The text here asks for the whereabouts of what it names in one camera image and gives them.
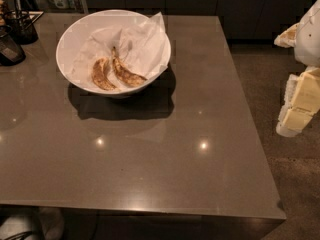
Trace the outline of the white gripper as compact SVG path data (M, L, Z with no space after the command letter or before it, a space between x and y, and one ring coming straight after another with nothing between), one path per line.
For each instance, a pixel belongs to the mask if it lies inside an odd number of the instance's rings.
M299 24L278 35L274 44L283 48L295 46L295 59L309 66L299 76L289 76L276 126L279 135L295 137L320 110L320 0L311 6Z

